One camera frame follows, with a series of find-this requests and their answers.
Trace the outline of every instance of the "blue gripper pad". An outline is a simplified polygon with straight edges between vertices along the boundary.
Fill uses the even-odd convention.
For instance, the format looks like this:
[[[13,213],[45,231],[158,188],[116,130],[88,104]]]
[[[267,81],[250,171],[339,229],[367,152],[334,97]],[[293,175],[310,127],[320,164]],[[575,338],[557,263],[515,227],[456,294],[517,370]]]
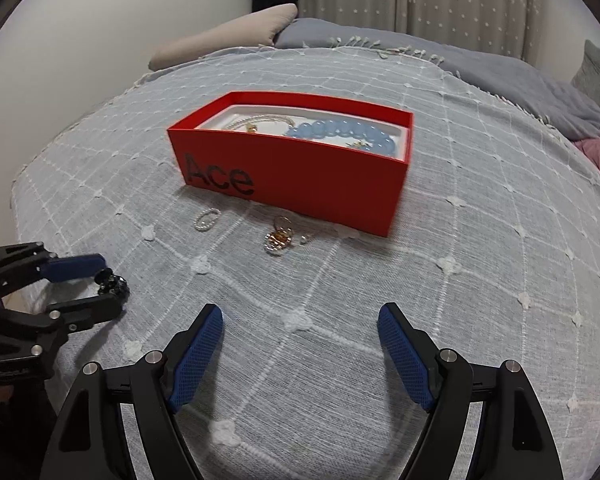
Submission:
[[[389,352],[411,400],[422,406],[426,412],[431,410],[436,399],[429,390],[427,367],[387,305],[380,309],[378,315],[378,335]]]
[[[222,335],[222,312],[214,305],[173,373],[169,406],[176,413],[191,402]]]
[[[84,254],[69,258],[51,258],[40,266],[40,276],[52,283],[90,278],[104,269],[107,263],[101,254]]]

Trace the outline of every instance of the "gray blanket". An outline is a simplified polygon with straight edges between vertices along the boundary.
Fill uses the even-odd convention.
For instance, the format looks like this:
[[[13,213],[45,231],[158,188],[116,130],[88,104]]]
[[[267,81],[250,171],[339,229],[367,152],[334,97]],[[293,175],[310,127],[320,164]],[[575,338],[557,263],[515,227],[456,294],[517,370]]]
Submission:
[[[567,139],[600,139],[600,108],[595,102],[570,84],[556,81],[514,57],[473,52],[387,30],[344,27],[315,18],[295,20],[276,40],[277,48],[345,44],[383,50],[411,46],[408,53],[416,52],[424,59],[435,54],[434,62],[444,59],[440,68],[485,92],[512,101],[536,117],[549,117]]]

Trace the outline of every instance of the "blue bead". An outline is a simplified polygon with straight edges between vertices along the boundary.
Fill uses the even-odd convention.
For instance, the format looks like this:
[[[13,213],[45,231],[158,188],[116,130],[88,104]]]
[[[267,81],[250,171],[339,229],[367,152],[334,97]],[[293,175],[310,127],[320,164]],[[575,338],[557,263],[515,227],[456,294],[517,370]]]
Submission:
[[[338,121],[336,124],[336,133],[339,137],[350,137],[351,126],[347,121]]]
[[[389,155],[389,156],[394,155],[395,142],[391,137],[389,137],[389,136],[384,137],[382,139],[382,141],[380,142],[380,146],[382,146],[382,149],[384,150],[385,155]]]
[[[377,153],[378,155],[385,155],[384,146],[382,144],[372,144],[371,153]]]
[[[315,123],[311,125],[311,130],[314,133],[314,139],[324,138],[325,124],[323,121],[315,121]]]
[[[364,139],[366,126],[363,123],[356,121],[353,123],[353,138],[354,139]]]
[[[309,123],[302,123],[298,126],[298,137],[300,139],[311,139],[314,136],[314,131]]]
[[[378,130],[375,126],[367,126],[365,130],[365,137],[367,140],[376,140],[380,139],[382,136],[382,132]]]
[[[335,137],[336,136],[336,121],[332,119],[327,119],[324,121],[324,133],[327,137]]]

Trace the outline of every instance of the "white grid-patterned blanket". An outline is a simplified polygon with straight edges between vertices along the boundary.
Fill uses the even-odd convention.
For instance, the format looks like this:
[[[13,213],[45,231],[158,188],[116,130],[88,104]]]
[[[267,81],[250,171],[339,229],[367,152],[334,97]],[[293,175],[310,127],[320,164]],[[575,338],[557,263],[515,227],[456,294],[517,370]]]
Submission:
[[[84,362],[123,365],[163,348],[214,302],[221,348],[178,416],[205,478],[395,479],[424,422],[378,341],[378,310],[396,301],[469,361],[520,361],[565,478],[590,476],[600,463],[600,174],[517,108],[425,60],[384,57],[360,48],[209,56],[104,105],[23,171],[13,191],[20,239],[101,252],[132,290],[122,319],[62,347],[49,385],[57,403]],[[183,186],[165,128],[239,89],[413,111],[391,236],[291,214],[317,235],[272,258],[262,238],[277,210]],[[200,233],[194,218],[210,206],[222,216]],[[152,241],[141,235],[149,225]],[[32,288],[28,299],[39,309],[91,292],[80,287]],[[150,478],[132,426],[138,478]]]

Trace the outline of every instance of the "blue beaded bracelet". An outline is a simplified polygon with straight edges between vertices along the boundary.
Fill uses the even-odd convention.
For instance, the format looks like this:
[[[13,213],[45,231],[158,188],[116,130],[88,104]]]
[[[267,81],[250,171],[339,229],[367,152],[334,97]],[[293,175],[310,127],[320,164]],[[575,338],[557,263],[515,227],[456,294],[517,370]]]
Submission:
[[[352,137],[361,142],[349,144],[350,148],[378,155],[394,156],[395,142],[386,133],[371,124],[359,121],[326,120],[314,124],[302,123],[289,128],[285,134],[295,139],[324,139],[325,137]]]

